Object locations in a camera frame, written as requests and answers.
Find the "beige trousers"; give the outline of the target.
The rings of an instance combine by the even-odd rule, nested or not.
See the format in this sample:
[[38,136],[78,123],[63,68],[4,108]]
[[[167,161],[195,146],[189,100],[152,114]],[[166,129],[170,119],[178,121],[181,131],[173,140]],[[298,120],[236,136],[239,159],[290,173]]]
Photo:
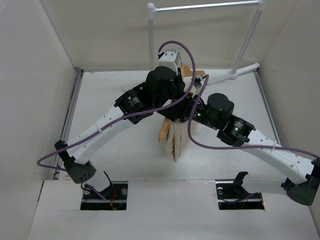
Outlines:
[[158,142],[162,143],[166,155],[175,163],[179,160],[189,141],[188,121],[172,122],[164,118],[158,134]]

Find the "wooden clothes hanger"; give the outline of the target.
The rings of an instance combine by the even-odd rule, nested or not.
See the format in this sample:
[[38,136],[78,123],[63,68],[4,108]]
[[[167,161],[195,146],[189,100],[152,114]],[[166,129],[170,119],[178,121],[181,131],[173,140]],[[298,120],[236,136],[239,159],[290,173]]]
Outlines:
[[192,77],[193,74],[195,74],[196,77],[202,77],[206,74],[204,70],[192,71],[187,65],[182,65],[180,71],[182,79]]

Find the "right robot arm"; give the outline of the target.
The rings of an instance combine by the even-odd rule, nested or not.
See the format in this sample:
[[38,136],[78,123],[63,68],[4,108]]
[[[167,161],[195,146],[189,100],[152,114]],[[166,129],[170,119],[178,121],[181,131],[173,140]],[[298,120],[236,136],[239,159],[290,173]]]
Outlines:
[[262,134],[253,124],[233,114],[234,103],[222,93],[211,94],[207,102],[197,95],[158,111],[171,121],[195,121],[217,131],[227,150],[247,152],[285,175],[279,185],[298,204],[311,206],[320,186],[320,157],[301,156],[306,151],[283,147]]

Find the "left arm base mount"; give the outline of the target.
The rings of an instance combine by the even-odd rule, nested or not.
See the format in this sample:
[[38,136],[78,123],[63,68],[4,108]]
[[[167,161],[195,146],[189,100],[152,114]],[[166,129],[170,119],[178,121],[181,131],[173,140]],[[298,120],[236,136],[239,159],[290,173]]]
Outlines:
[[104,171],[102,180],[106,180],[106,188],[98,191],[90,184],[82,183],[82,211],[125,211],[127,209],[128,181],[112,181]]

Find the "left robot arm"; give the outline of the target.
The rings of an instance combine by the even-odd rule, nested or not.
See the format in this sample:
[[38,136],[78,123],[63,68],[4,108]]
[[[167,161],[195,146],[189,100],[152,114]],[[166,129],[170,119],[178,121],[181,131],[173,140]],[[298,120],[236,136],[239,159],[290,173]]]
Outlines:
[[112,195],[112,186],[100,180],[91,157],[119,133],[138,124],[154,113],[162,114],[186,98],[182,70],[158,66],[147,74],[146,80],[127,90],[114,105],[91,127],[74,140],[59,140],[55,150],[65,171],[75,184],[88,183],[95,187],[100,199]]

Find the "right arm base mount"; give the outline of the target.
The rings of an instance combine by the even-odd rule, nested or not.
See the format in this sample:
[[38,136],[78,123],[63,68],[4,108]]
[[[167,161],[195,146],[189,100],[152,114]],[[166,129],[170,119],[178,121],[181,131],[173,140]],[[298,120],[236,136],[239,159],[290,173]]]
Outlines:
[[234,179],[215,181],[219,210],[265,210],[262,194],[249,193],[243,188],[244,178],[248,172],[239,172]]

